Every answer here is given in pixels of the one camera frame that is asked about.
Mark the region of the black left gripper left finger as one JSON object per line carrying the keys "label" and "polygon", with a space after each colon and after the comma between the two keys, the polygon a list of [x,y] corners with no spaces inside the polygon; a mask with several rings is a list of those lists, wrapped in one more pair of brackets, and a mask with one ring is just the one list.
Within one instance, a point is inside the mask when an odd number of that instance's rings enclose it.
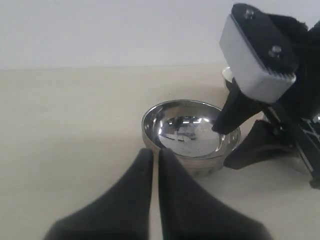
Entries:
{"label": "black left gripper left finger", "polygon": [[46,240],[147,240],[153,152],[142,148],[125,174],[98,199],[56,221]]}

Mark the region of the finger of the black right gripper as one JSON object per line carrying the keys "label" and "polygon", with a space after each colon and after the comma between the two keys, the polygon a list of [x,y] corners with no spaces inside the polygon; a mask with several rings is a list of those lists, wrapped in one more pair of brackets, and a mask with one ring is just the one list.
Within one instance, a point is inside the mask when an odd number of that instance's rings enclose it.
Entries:
{"label": "finger of the black right gripper", "polygon": [[295,144],[285,132],[267,121],[257,120],[244,140],[225,158],[223,165],[226,168],[240,170],[294,152]]}
{"label": "finger of the black right gripper", "polygon": [[246,120],[262,111],[258,101],[244,95],[235,78],[227,85],[229,93],[222,110],[217,116],[212,130],[227,135],[242,125]]}

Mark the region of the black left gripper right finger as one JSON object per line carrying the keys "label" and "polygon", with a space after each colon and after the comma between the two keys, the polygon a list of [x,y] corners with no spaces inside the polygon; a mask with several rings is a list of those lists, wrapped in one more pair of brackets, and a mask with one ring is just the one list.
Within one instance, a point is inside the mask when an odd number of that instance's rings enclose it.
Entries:
{"label": "black left gripper right finger", "polygon": [[158,195],[165,240],[271,240],[267,228],[202,188],[174,153],[158,156]]}

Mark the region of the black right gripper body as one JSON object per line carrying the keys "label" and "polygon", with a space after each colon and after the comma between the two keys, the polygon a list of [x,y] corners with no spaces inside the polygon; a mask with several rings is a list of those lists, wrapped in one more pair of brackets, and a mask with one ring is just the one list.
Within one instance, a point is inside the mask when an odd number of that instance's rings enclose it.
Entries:
{"label": "black right gripper body", "polygon": [[287,37],[298,57],[296,82],[271,108],[268,121],[257,121],[257,161],[298,150],[311,174],[310,185],[320,186],[320,24],[308,28],[291,16],[268,15]]}

